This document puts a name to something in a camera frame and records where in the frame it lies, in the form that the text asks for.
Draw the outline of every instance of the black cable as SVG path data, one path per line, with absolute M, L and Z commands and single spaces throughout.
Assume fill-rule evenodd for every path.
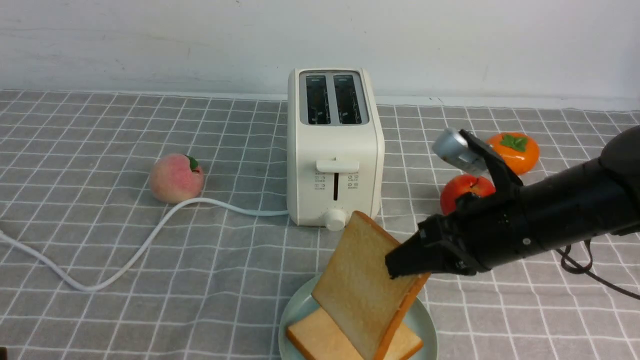
M 571 251 L 571 245 L 565 247 L 564 251 L 560 249 L 556 249 L 558 254 L 562 256 L 562 259 L 560 262 L 560 264 L 562 265 L 562 268 L 571 274 L 587 274 L 591 278 L 593 278 L 595 281 L 599 282 L 600 284 L 603 284 L 604 286 L 612 290 L 615 290 L 633 299 L 640 300 L 640 294 L 632 293 L 631 291 L 625 290 L 617 285 L 613 285 L 609 281 L 606 281 L 605 279 L 591 272 L 591 267 L 593 266 L 593 255 L 591 254 L 591 239 L 586 240 L 584 244 L 587 248 L 587 252 L 589 253 L 589 264 L 587 264 L 586 266 L 580 265 L 576 260 L 574 260 L 569 256 L 569 252 Z M 567 265 L 566 264 L 567 261 L 569 261 L 573 266 Z

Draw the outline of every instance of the orange fruit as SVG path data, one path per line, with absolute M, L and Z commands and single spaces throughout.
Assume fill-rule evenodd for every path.
M 536 166 L 540 148 L 533 138 L 523 133 L 499 133 L 487 140 L 516 175 L 522 175 Z

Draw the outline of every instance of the gray checkered tablecloth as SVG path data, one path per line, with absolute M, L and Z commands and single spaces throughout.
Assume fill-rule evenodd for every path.
M 115 273 L 169 207 L 148 190 L 158 157 L 188 153 L 204 196 L 285 209 L 285 102 L 0 92 L 0 229 L 85 284 Z M 387 141 L 377 221 L 403 240 L 439 211 L 458 170 L 430 153 L 446 126 L 524 131 L 543 179 L 598 156 L 640 111 L 380 106 Z M 10 359 L 279 359 L 291 295 L 323 270 L 340 233 L 208 204 L 180 210 L 112 286 L 81 293 L 0 243 L 0 345 Z M 586 255 L 578 247 L 579 260 Z M 637 235 L 593 242 L 595 272 L 640 291 Z M 547 253 L 475 277 L 434 275 L 420 294 L 440 359 L 640 357 L 640 303 L 561 271 Z

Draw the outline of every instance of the white wall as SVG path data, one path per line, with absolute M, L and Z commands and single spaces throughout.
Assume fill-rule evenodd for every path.
M 0 88 L 284 94 L 363 66 L 378 95 L 640 97 L 638 0 L 4 0 Z

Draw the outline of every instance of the slice of bread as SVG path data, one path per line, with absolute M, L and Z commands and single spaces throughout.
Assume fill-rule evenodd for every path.
M 306 360 L 362 360 L 362 356 L 321 307 L 289 326 L 287 337 Z M 407 360 L 421 348 L 422 340 L 401 323 L 384 360 Z
M 392 280 L 385 255 L 400 243 L 355 211 L 312 292 L 365 360 L 382 360 L 429 274 Z

